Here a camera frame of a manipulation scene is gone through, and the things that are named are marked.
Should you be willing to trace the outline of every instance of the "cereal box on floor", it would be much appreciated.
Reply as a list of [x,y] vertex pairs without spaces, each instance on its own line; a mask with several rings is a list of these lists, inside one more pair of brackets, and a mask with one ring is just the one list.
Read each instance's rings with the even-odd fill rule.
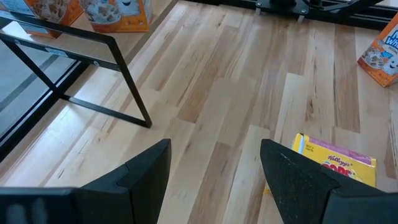
[[398,82],[398,14],[362,54],[358,64],[383,87]]
[[306,134],[297,134],[292,149],[301,155],[372,187],[376,186],[376,159]]

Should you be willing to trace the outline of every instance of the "orange cereal box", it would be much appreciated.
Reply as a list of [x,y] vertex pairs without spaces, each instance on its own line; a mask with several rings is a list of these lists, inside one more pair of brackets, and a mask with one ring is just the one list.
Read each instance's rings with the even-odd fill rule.
[[300,133],[296,135],[292,149],[340,174],[376,186],[376,159],[372,157]]
[[358,64],[383,87],[398,82],[398,14],[362,54]]
[[97,32],[144,32],[152,19],[151,0],[80,0]]
[[[0,0],[10,12],[70,26],[82,13],[78,0]],[[28,34],[57,38],[61,33],[20,23]]]

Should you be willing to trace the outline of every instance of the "kellogg's logo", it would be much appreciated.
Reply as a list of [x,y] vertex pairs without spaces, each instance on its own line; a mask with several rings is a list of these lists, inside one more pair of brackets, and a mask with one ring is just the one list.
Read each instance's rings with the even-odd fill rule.
[[331,161],[338,162],[339,165],[340,165],[340,166],[343,166],[343,167],[345,167],[345,166],[348,167],[348,166],[351,165],[349,162],[344,162],[344,161],[342,161],[342,160],[341,160],[339,157],[337,157],[337,156],[328,156],[328,159],[331,160]]
[[393,35],[387,37],[386,44],[398,49],[398,30]]

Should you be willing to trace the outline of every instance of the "black table leg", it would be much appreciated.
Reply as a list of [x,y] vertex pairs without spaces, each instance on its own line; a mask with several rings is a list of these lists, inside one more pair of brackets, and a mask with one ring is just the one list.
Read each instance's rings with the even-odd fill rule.
[[134,83],[134,80],[131,78],[131,74],[129,71],[129,68],[126,65],[126,62],[124,61],[124,57],[122,56],[122,53],[119,50],[118,44],[116,41],[113,39],[112,42],[108,43],[109,49],[112,52],[112,55],[115,59],[115,62],[117,65],[119,65],[120,72],[122,73],[124,80],[127,83],[127,86],[129,87],[132,96],[134,97],[135,101],[137,102],[138,108],[142,114],[142,116],[145,119],[145,127],[150,128],[152,126],[152,120],[150,119],[150,116],[148,114],[148,111],[144,105],[144,102],[141,99],[141,96],[138,92],[137,86]]
[[54,93],[56,93],[58,95],[59,98],[63,99],[63,100],[67,100],[71,103],[74,103],[76,105],[79,106],[83,106],[85,108],[106,114],[106,115],[110,115],[113,116],[115,118],[119,118],[125,121],[128,121],[130,123],[134,123],[134,124],[138,124],[139,126],[143,126],[146,128],[150,128],[152,125],[152,121],[149,118],[149,114],[144,106],[144,103],[142,102],[141,96],[139,95],[139,92],[137,90],[136,85],[134,84],[134,81],[132,80],[129,70],[127,68],[126,63],[123,61],[123,63],[119,62],[123,68],[122,74],[124,79],[127,82],[127,85],[129,87],[129,89],[131,90],[131,93],[134,97],[134,99],[137,101],[137,105],[142,113],[142,116],[144,117],[145,121],[135,118],[133,116],[129,116],[123,113],[120,113],[118,111],[115,110],[111,110],[108,108],[105,108],[103,106],[99,106],[99,105],[95,105],[93,103],[84,101],[84,100],[80,100],[78,98],[75,98],[73,96],[68,96],[66,94],[64,94],[62,91],[60,91],[57,86],[48,78],[48,76],[45,75],[45,73],[29,58],[29,56],[27,56],[22,50],[21,48],[18,47],[18,45],[16,45],[14,42],[10,42],[10,41],[6,41],[3,40],[3,42],[10,48],[10,50],[12,50],[14,52],[14,54],[17,55],[17,57],[19,59],[22,60],[22,62],[24,62],[49,88],[50,90],[52,90]]

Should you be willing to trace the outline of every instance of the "wooden floor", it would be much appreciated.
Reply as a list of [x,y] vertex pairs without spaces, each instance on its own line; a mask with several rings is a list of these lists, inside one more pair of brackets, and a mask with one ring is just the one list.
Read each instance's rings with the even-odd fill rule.
[[[280,223],[260,141],[290,146],[303,132],[377,158],[377,187],[396,191],[398,85],[356,64],[377,33],[179,2],[129,65],[153,127],[59,101],[1,164],[0,184],[81,186],[171,138],[159,223]],[[139,114],[107,69],[69,92]]]

